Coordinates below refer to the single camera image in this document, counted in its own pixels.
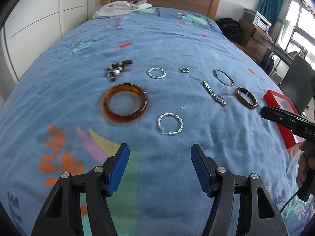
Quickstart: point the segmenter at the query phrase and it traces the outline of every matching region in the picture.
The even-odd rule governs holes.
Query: silver twisted bracelet
[[[168,115],[168,116],[173,116],[173,117],[175,117],[176,119],[179,120],[179,122],[180,122],[180,124],[181,124],[181,127],[180,127],[180,129],[179,129],[178,131],[176,131],[176,132],[168,132],[168,133],[165,133],[165,132],[164,132],[164,129],[163,129],[162,126],[161,126],[161,119],[162,119],[164,116],[167,116],[167,115]],[[160,130],[162,131],[162,134],[168,134],[169,136],[173,136],[173,135],[176,135],[176,134],[180,133],[180,132],[182,131],[183,127],[184,127],[183,120],[182,120],[178,115],[173,114],[173,113],[165,113],[165,114],[161,115],[161,116],[158,118],[157,122],[158,122],[157,125],[158,125],[158,127],[160,128]]]
[[[159,77],[153,76],[153,75],[151,74],[151,71],[154,70],[154,69],[160,70],[161,72],[163,72],[163,75],[162,75],[162,76],[159,76]],[[161,79],[161,78],[163,78],[163,77],[166,76],[166,72],[165,72],[162,68],[160,68],[160,67],[153,67],[153,68],[151,68],[151,69],[148,71],[148,75],[149,75],[151,78],[153,78],[153,79]]]

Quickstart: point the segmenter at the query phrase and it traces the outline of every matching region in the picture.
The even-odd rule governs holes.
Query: printer
[[[271,23],[258,11],[245,9],[243,19],[260,27],[266,33],[268,33],[268,30],[271,27]]]

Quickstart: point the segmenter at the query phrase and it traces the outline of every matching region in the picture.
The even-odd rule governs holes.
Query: office chair
[[[301,56],[296,56],[284,79],[278,85],[283,94],[291,99],[295,108],[302,114],[313,97],[311,77],[315,71]]]

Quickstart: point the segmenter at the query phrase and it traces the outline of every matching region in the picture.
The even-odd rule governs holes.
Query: white wardrobe
[[[1,30],[12,76],[20,80],[35,59],[87,21],[87,0],[20,0]]]

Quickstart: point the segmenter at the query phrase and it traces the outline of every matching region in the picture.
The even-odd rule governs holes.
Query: jewelry
[[[176,119],[178,119],[179,122],[180,122],[180,124],[181,124],[180,129],[177,130],[176,132],[168,132],[168,133],[165,133],[165,132],[164,132],[164,129],[163,129],[162,126],[161,126],[161,119],[162,119],[164,116],[173,116],[173,117],[175,117]],[[165,114],[161,115],[161,116],[158,118],[157,122],[158,122],[157,125],[158,125],[158,127],[160,128],[160,130],[162,131],[162,134],[168,134],[169,136],[174,136],[174,135],[180,133],[180,132],[182,131],[183,127],[184,127],[183,120],[182,120],[178,115],[173,114],[173,113],[165,113]]]
[[[204,87],[206,88],[206,90],[209,92],[210,96],[212,96],[212,98],[217,101],[218,103],[220,103],[221,105],[225,106],[226,105],[226,101],[224,100],[223,97],[221,97],[220,95],[217,95],[209,86],[209,84],[204,81]]]
[[[127,115],[119,115],[109,109],[108,104],[112,96],[121,91],[131,91],[140,96],[140,99],[141,99],[140,108],[137,111],[131,114],[127,114]],[[103,101],[103,111],[110,119],[112,119],[115,122],[130,122],[139,118],[143,114],[146,108],[147,102],[148,102],[148,99],[146,96],[146,92],[142,90],[139,86],[131,84],[131,83],[123,83],[123,84],[119,84],[112,87],[110,90],[108,90],[105,93],[104,101]]]
[[[182,68],[181,68],[181,71],[182,71],[183,73],[189,73],[189,69],[188,69],[187,67],[182,67]]]
[[[125,60],[122,62],[117,62],[116,64],[112,64],[109,68],[107,68],[107,79],[119,75],[123,70],[125,70],[124,68],[126,68],[126,65],[128,64],[130,65],[133,64],[133,61]]]
[[[245,98],[243,98],[240,92],[245,93],[246,96],[248,96],[253,101],[254,104],[249,103]],[[251,92],[249,92],[245,88],[242,88],[242,87],[237,88],[235,91],[235,96],[244,106],[248,107],[249,109],[254,109],[257,106],[256,98]]]
[[[163,75],[162,75],[162,76],[159,76],[159,77],[153,76],[153,75],[151,74],[151,71],[154,70],[154,69],[160,70],[161,72],[163,72]],[[160,67],[153,67],[153,68],[151,68],[151,69],[148,71],[148,75],[149,75],[151,78],[154,78],[154,79],[161,79],[161,78],[163,78],[163,77],[166,76],[166,72],[165,72],[162,68],[160,68]]]
[[[226,84],[225,82],[222,82],[222,81],[218,78],[217,71],[219,71],[219,72],[221,72],[221,73],[224,73],[224,74],[230,79],[231,84],[228,85],[228,84]],[[219,70],[219,69],[214,70],[214,71],[213,71],[213,75],[215,76],[216,79],[218,79],[219,82],[223,83],[223,84],[226,85],[226,86],[229,86],[229,87],[230,87],[230,86],[233,86],[233,85],[234,85],[233,79],[232,79],[227,73],[223,72],[222,70]]]

